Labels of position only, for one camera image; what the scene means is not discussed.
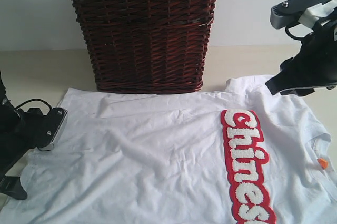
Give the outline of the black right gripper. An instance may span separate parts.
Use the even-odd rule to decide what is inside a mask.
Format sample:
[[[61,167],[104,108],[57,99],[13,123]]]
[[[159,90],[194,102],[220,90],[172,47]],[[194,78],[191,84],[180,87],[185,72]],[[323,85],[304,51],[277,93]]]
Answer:
[[[280,72],[265,83],[272,95],[308,96],[314,88],[336,87],[336,21],[313,32],[294,59],[280,64]]]

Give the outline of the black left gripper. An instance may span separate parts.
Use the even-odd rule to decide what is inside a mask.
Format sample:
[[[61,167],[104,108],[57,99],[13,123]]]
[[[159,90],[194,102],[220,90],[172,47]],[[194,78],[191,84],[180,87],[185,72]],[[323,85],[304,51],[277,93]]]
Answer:
[[[21,184],[20,176],[7,176],[7,172],[20,160],[26,151],[1,157],[1,194],[16,200],[27,199],[27,192]]]

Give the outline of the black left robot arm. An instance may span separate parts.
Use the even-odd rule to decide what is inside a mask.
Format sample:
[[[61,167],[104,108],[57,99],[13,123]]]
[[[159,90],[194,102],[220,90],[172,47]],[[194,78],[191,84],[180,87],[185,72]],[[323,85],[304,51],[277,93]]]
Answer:
[[[1,193],[16,200],[27,199],[27,192],[19,176],[7,176],[7,172],[28,151],[27,143],[18,135],[22,118],[6,96],[1,83]]]

